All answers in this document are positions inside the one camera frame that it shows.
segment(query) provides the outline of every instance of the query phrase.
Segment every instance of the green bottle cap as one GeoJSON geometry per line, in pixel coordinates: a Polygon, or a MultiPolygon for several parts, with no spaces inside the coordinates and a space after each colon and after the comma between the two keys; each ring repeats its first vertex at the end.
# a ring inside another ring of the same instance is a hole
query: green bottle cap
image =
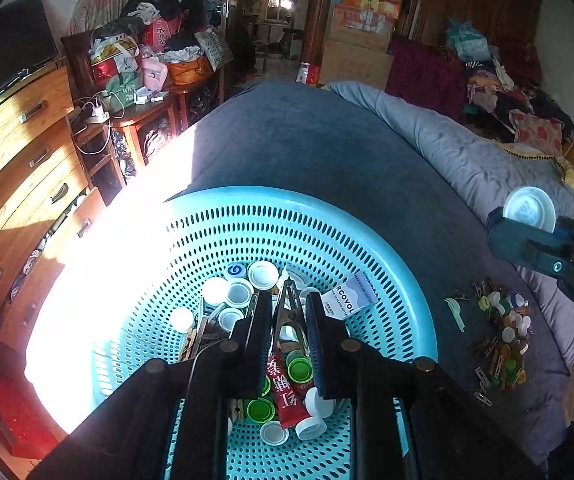
{"type": "Polygon", "coordinates": [[[308,383],[314,377],[314,369],[311,359],[298,357],[294,359],[287,368],[289,379],[297,384],[308,383]]]}
{"type": "Polygon", "coordinates": [[[247,405],[247,416],[257,424],[269,422],[275,414],[276,407],[269,399],[250,400],[247,405]]]}
{"type": "Polygon", "coordinates": [[[265,376],[264,381],[262,382],[262,392],[260,393],[261,397],[264,397],[269,391],[272,389],[272,384],[269,381],[269,377],[265,376]]]}

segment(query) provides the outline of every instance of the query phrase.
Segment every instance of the door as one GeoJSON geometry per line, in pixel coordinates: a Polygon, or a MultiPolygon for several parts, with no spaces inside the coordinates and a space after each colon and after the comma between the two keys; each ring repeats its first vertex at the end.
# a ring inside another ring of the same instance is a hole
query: door
{"type": "MultiPolygon", "coordinates": [[[[220,30],[225,35],[225,41],[231,47],[234,42],[236,27],[238,26],[238,0],[222,0],[222,24],[220,30]]],[[[227,99],[235,83],[233,62],[227,63],[220,73],[220,95],[227,99]]]]}

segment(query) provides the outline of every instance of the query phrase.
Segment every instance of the pillow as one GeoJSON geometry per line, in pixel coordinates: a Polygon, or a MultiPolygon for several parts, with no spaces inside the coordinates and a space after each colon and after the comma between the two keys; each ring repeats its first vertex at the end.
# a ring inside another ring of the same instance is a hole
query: pillow
{"type": "Polygon", "coordinates": [[[546,155],[563,155],[563,130],[557,120],[541,119],[520,110],[511,110],[509,120],[516,129],[516,142],[524,142],[546,155]]]}

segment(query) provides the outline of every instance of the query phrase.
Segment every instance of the wooden cabinet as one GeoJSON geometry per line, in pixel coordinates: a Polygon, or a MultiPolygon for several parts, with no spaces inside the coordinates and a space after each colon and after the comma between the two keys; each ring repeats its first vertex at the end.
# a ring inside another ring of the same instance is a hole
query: wooden cabinet
{"type": "Polygon", "coordinates": [[[19,352],[58,275],[48,260],[104,208],[94,189],[63,221],[89,185],[65,117],[71,109],[67,69],[54,64],[0,96],[0,340],[19,352]]]}

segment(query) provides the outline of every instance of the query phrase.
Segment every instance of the gray blanket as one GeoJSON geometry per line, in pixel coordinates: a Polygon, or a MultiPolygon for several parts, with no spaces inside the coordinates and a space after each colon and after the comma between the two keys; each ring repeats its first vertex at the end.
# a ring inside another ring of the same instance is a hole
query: gray blanket
{"type": "MultiPolygon", "coordinates": [[[[538,186],[547,191],[559,216],[574,218],[574,192],[564,186],[550,160],[524,160],[510,155],[464,126],[432,110],[425,110],[355,82],[339,82],[329,89],[382,118],[404,137],[449,183],[480,221],[501,206],[512,190],[538,186]]],[[[574,362],[574,303],[556,280],[531,269],[518,268],[538,300],[566,366],[574,362]]]]}

